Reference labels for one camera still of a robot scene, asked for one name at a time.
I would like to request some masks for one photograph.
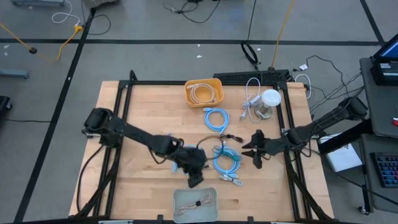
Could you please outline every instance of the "blue cable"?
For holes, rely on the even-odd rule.
[[[218,131],[220,134],[224,132],[226,127],[228,126],[229,123],[229,114],[226,110],[221,109],[221,108],[205,108],[203,109],[205,111],[205,124],[212,130],[212,131]],[[221,113],[224,117],[224,124],[221,126],[214,126],[213,124],[210,123],[209,121],[209,116],[210,114],[218,112]]]
[[[224,170],[223,168],[221,168],[218,165],[217,160],[220,156],[227,156],[232,159],[232,166],[229,170]],[[213,165],[214,165],[214,169],[217,170],[217,172],[219,172],[220,174],[225,174],[234,179],[238,178],[238,175],[235,174],[235,172],[241,166],[242,158],[234,148],[224,146],[224,150],[221,151],[220,147],[217,146],[217,147],[215,147],[215,150],[214,150],[214,157],[215,157],[215,159],[213,160]]]

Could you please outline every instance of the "gray tray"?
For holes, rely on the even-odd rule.
[[[215,199],[213,205],[201,205],[194,209],[188,209],[183,214],[178,215],[179,208],[195,203],[206,193],[210,192]],[[217,191],[213,187],[207,189],[175,190],[173,195],[173,220],[175,223],[199,223],[214,222],[218,219],[218,199]]]

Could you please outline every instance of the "wooden table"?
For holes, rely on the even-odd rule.
[[[96,107],[112,110],[117,86],[118,82],[103,82]],[[219,107],[227,110],[230,116],[225,133],[240,136],[245,142],[250,140],[256,129],[262,129],[269,138],[280,137],[276,110],[270,119],[259,123],[253,123],[249,118],[241,121],[239,117],[243,112],[242,102],[245,100],[244,86],[223,88],[224,100]],[[262,86],[261,91],[267,88],[270,87]],[[288,88],[295,125],[310,123],[311,117],[302,83],[288,83]],[[255,93],[257,87],[250,86],[249,91]],[[285,126],[289,127],[283,100],[282,110]],[[221,115],[213,114],[210,121],[213,124],[222,124],[223,118]],[[183,85],[134,85],[127,122],[152,134],[171,133],[177,138],[184,139],[186,144],[196,144],[205,136],[217,134],[204,124],[203,108],[190,108],[186,104]],[[82,164],[99,148],[98,140],[98,138],[88,140]],[[212,147],[219,144],[220,142],[214,139],[204,142],[202,146],[208,157],[211,157]],[[243,152],[242,144],[232,139],[227,140],[227,145]],[[315,142],[312,147],[317,150]],[[80,206],[85,204],[97,188],[103,154],[104,150],[89,163],[83,174]],[[311,158],[302,157],[302,162],[308,191],[325,213],[333,217],[320,158],[313,154]],[[228,168],[231,164],[228,159],[223,158],[219,163],[224,168]],[[171,168],[171,161],[157,165],[145,146],[124,138],[111,218],[154,220],[157,215],[163,214],[164,219],[171,220],[174,190],[188,188],[187,176],[181,172],[174,174]],[[214,187],[217,190],[219,220],[243,221],[247,220],[248,216],[253,216],[255,221],[294,220],[282,153],[269,161],[263,160],[262,169],[256,169],[251,158],[243,157],[237,174],[244,183],[242,187],[221,180],[219,173],[213,169],[203,171],[205,180],[197,186]],[[301,193],[297,188],[296,191],[300,216],[305,217]],[[108,191],[105,190],[100,214],[104,212],[107,194]],[[76,214],[76,194],[70,214]]]

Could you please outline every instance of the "black keyboard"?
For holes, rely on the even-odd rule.
[[[383,187],[398,187],[398,153],[370,153],[380,184]]]
[[[258,78],[262,84],[274,82],[286,82],[290,80],[288,70],[271,70],[255,72],[229,72],[216,73],[213,78],[222,82],[247,82],[250,78]]]

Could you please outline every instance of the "gray floor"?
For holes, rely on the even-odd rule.
[[[81,18],[79,0],[70,0],[73,13]],[[183,0],[170,0],[180,7]],[[193,24],[181,15],[172,14],[162,6],[162,1],[123,1],[117,6],[103,7],[96,15],[106,14],[112,20],[112,29],[105,35],[88,36],[88,39],[245,39],[254,0],[224,0],[213,17],[205,24]],[[366,0],[385,40],[398,30],[395,0]],[[204,1],[190,14],[198,20],[205,18],[214,2]],[[287,11],[289,0],[258,1],[252,25],[251,39],[276,40]],[[9,1],[0,2],[0,21],[21,38],[66,39],[75,24],[69,18],[62,24],[53,24],[51,15],[57,11],[68,12],[56,6],[34,5],[15,7]],[[101,32],[107,27],[103,18],[94,20],[90,32]],[[0,39],[10,38],[0,30]],[[283,40],[377,41],[359,0],[301,0],[297,1],[288,21]],[[56,56],[59,44],[31,44],[39,52]],[[266,70],[271,64],[273,45],[253,46]],[[317,54],[334,61],[349,80],[359,72],[359,59],[372,55],[379,47],[281,45],[276,68],[295,68],[305,63],[305,58]],[[62,85],[69,70],[76,45],[67,45],[59,62],[48,63],[27,53],[19,44],[0,44],[0,68],[18,68],[30,71],[28,80],[0,78],[0,95],[12,98],[12,119],[50,120]],[[305,73],[312,85],[326,93],[339,86],[340,76],[329,64],[318,59],[309,61]],[[140,80],[189,80],[209,78],[218,72],[251,71],[238,45],[164,44],[118,45],[86,44],[78,62],[67,99],[54,132],[46,160],[30,201],[25,221],[63,218],[68,215],[78,177],[86,139],[80,129],[95,106],[103,80],[127,79],[133,69]],[[361,78],[349,85],[353,90],[362,86]],[[313,105],[322,98],[315,90],[309,99]],[[319,117],[334,108],[340,99],[329,101],[314,111]],[[354,123],[344,122],[328,130],[344,131]],[[0,132],[0,223],[12,222],[48,124],[5,122]],[[358,170],[344,173],[361,181]],[[394,223],[398,215],[375,211],[366,217],[357,212],[363,204],[359,188],[325,173],[335,217],[347,222]]]

